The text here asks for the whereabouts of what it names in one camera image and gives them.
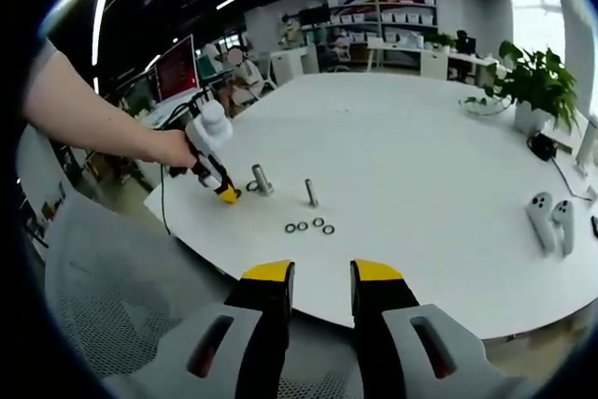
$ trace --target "floor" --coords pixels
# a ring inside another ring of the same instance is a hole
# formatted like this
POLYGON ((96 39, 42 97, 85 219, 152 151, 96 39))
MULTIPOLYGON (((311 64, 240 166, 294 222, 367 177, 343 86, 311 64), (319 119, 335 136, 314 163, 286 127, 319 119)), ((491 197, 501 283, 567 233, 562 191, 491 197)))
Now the floor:
MULTIPOLYGON (((162 227, 161 222, 143 206, 147 192, 134 179, 124 185, 107 183, 102 189, 105 206, 149 229, 162 227)), ((511 341, 486 341, 488 358, 510 376, 526 376, 542 384, 585 335, 585 326, 579 322, 560 321, 527 335, 517 335, 511 341)))

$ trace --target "round table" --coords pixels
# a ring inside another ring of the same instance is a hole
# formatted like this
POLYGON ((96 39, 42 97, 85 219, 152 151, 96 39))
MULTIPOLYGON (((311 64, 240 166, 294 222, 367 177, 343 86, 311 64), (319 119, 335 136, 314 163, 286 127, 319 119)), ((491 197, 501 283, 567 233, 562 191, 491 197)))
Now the round table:
MULTIPOLYGON (((193 175, 168 178, 167 224, 234 278, 255 264, 295 261, 293 307, 344 326, 353 325, 355 258, 401 271, 421 304, 436 304, 479 338, 562 319, 598 297, 590 228, 598 207, 576 201, 573 254, 545 256, 524 208, 538 192, 555 201, 569 194, 513 130, 512 111, 481 119, 459 106, 480 94, 400 75, 294 79, 235 118, 233 139, 218 150, 237 187, 245 191, 260 164, 274 193, 243 192, 231 206, 193 175), (308 205, 306 178, 318 208, 308 205), (316 217, 335 233, 311 225, 285 232, 316 217)), ((558 160, 568 167, 572 158, 558 160)), ((159 219, 161 193, 146 200, 159 219)))

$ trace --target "white pot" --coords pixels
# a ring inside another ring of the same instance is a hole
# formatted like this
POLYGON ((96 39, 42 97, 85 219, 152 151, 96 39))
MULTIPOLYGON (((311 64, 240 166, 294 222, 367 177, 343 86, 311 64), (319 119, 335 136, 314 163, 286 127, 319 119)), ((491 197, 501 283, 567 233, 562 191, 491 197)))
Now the white pot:
POLYGON ((517 103, 515 107, 515 129, 525 135, 535 135, 542 131, 550 114, 542 109, 532 110, 529 102, 517 103))

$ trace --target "hand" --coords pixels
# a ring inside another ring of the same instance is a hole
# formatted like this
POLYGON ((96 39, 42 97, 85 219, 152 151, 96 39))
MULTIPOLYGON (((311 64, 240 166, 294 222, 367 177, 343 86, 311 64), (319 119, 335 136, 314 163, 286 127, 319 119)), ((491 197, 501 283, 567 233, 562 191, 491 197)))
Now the hand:
POLYGON ((185 133, 180 130, 152 131, 149 159, 169 167, 192 168, 197 159, 189 150, 185 133))

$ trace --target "person's arm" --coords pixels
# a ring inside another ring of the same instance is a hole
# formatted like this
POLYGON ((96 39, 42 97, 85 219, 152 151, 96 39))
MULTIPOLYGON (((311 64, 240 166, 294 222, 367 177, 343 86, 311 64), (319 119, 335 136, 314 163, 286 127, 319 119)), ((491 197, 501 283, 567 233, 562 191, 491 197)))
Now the person's arm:
POLYGON ((97 95, 58 50, 33 75, 23 115, 35 128, 73 147, 169 166, 196 162, 183 132, 145 128, 97 95))

